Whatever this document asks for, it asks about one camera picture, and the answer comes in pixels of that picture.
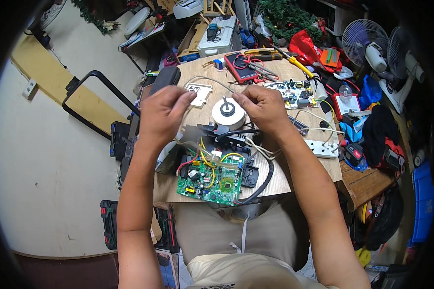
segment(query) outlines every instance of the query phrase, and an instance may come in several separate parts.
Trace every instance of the blue storage bin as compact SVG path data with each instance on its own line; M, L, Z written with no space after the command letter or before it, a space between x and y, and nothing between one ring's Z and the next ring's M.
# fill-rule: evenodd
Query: blue storage bin
M426 240L434 215L434 186L428 161L413 171L413 183L415 184L416 212L411 241L415 243Z

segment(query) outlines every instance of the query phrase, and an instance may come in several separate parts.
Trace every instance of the yellow screwdriver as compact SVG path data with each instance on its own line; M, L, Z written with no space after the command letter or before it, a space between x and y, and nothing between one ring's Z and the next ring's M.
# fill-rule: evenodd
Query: yellow screwdriver
M272 47L274 49L277 49L278 52L281 53L281 55L283 55L284 58L286 58L290 63L294 64L295 66L299 67L302 71L304 71L308 77L310 77L310 78L314 77L312 72L310 72L310 70L307 67L302 65L302 63L300 63L294 56L289 56L286 52L284 52L283 50L281 50L280 48L276 47L273 44L272 44Z

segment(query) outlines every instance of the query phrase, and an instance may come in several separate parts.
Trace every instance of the person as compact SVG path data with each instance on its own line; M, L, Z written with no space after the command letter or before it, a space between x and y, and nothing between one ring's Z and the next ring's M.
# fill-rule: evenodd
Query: person
M176 135L195 97L193 92L167 86L142 102L141 137L135 144L117 208L121 289L163 288L150 236L154 170L160 151ZM249 85L232 98L283 150L297 199L289 202L297 203L305 216L305 234L310 234L318 282L292 268L296 261L293 246L301 236L281 209L283 201L245 225L222 219L206 202L180 203L174 205L174 212L177 239L194 281L188 288L370 288L355 255L335 186L289 121L279 92ZM241 251L246 247L246 251L237 253L229 241L234 247L240 245Z

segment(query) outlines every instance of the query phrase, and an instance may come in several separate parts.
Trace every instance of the printer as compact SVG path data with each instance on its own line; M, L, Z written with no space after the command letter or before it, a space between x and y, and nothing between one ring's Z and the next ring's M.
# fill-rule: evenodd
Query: printer
M182 19L202 12L203 6L195 0L181 0L175 4L173 10L175 18Z

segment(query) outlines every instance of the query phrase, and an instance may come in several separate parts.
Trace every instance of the fan guard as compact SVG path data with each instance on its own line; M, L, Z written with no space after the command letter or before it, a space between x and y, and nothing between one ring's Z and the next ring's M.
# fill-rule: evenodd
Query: fan guard
M45 29L63 9L66 0L62 0L61 5L53 4L50 9L46 10L40 18L40 29Z
M351 22L342 35L344 53L356 66L362 66L367 44L375 42L387 53L389 38L384 29L375 21L359 19Z
M400 27L394 28L389 39L389 50L387 52L389 68L397 78L405 79L408 76L406 73L405 55L407 55L410 46L405 40L404 30Z

